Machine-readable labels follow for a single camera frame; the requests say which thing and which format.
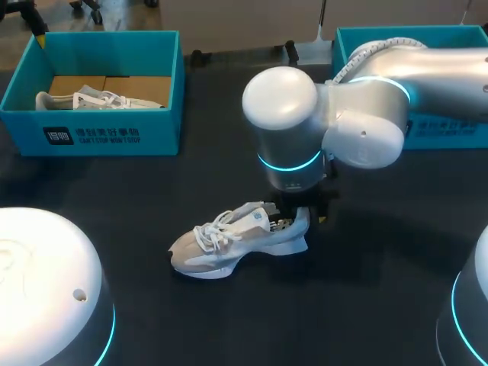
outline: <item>shoe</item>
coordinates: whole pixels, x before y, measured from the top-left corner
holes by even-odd
[[[290,255],[307,250],[309,225],[308,208],[298,208],[290,219],[275,204],[250,202],[181,236],[169,249],[171,264],[190,277],[224,278],[250,252]]]
[[[52,96],[44,91],[36,95],[36,111],[77,109],[148,109],[164,108],[154,101],[126,98],[110,91],[99,91],[84,85],[72,95]]]

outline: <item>cardboard box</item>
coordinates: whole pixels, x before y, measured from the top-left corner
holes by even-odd
[[[45,91],[83,85],[164,106],[146,110],[35,111]],[[178,32],[48,33],[31,38],[0,118],[24,156],[154,156],[178,152],[185,71]]]
[[[479,26],[338,28],[332,51],[333,74],[347,63],[356,47],[391,37],[410,37],[431,48],[488,47],[488,37]],[[488,148],[488,124],[411,113],[407,127],[405,149]]]

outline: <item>cable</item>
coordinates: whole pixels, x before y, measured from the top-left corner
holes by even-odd
[[[425,44],[417,40],[414,40],[412,38],[395,37],[395,38],[388,38],[387,40],[380,40],[375,44],[369,46],[366,50],[362,50],[358,55],[354,56],[351,60],[349,60],[349,62],[344,65],[341,71],[339,71],[339,73],[332,80],[332,83],[339,84],[348,73],[356,69],[366,59],[373,56],[375,53],[378,53],[382,50],[385,50],[386,48],[391,48],[394,46],[410,46],[410,47],[426,48]]]

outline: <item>glowing blue light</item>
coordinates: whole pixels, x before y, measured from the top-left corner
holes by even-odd
[[[114,322],[112,323],[112,331],[110,332],[110,338],[108,339],[107,345],[105,346],[105,349],[101,354],[100,358],[98,359],[97,363],[95,364],[95,366],[99,366],[99,364],[103,361],[105,355],[107,354],[108,348],[110,347],[110,344],[112,342],[112,338],[114,337],[114,331],[115,331],[115,307],[114,307]]]
[[[470,345],[470,343],[467,341],[466,337],[464,336],[463,334],[463,331],[461,330],[461,327],[459,326],[459,323],[458,323],[458,318],[456,317],[456,311],[454,310],[454,291],[456,289],[456,283],[458,282],[458,278],[459,278],[459,275],[461,273],[459,273],[456,277],[456,281],[454,281],[454,285],[452,287],[452,292],[451,292],[451,308],[452,308],[452,316],[454,317],[454,322],[456,323],[456,328],[459,332],[459,335],[461,336],[461,338],[463,339],[464,341],[464,344],[469,348],[469,350],[471,351],[471,353],[473,354],[474,357],[477,358],[477,360],[479,362],[481,362],[481,364],[483,366],[488,366],[488,364],[483,361],[483,359],[476,353],[476,351],[474,351],[474,348]]]
[[[304,164],[302,164],[302,165],[299,165],[299,166],[295,166],[294,168],[278,168],[277,166],[273,166],[273,165],[268,164],[267,162],[265,162],[265,160],[264,160],[264,159],[263,159],[261,156],[259,156],[259,154],[258,154],[258,157],[259,157],[259,160],[261,160],[261,161],[262,161],[262,163],[263,163],[264,165],[266,165],[266,166],[267,166],[268,168],[270,168],[270,169],[273,169],[273,170],[278,170],[279,172],[294,172],[294,171],[296,171],[296,170],[303,169],[303,168],[305,168],[306,166],[308,166],[308,165],[312,164],[312,163],[313,163],[313,161],[314,161],[315,159],[317,159],[317,158],[320,156],[320,153],[321,153],[321,152],[322,152],[322,151],[319,151],[317,154],[315,154],[315,156],[313,156],[313,158],[312,158],[312,159],[310,159],[308,162],[306,162],[306,163],[304,163]]]
[[[379,82],[387,82],[388,84],[395,85],[399,90],[405,93],[406,97],[409,99],[409,103],[411,102],[410,100],[410,94],[409,92],[405,89],[403,85],[401,85],[398,82],[395,82],[392,79],[388,78],[383,78],[381,76],[361,76],[360,78],[352,79],[350,82],[364,82],[366,80],[376,80]]]

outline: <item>blue box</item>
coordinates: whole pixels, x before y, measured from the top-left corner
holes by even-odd
[[[446,25],[417,27],[338,28],[332,54],[336,75],[356,47],[372,40],[409,37],[431,48],[488,47],[488,37],[479,26]],[[411,113],[405,149],[488,148],[488,124]]]
[[[48,92],[55,75],[171,76],[168,106],[35,111],[36,94]],[[47,33],[44,49],[30,39],[0,104],[0,118],[23,156],[176,155],[184,88],[176,31]],[[94,138],[87,140],[86,131],[93,130]],[[115,135],[98,138],[98,130]],[[62,138],[53,141],[50,134]]]

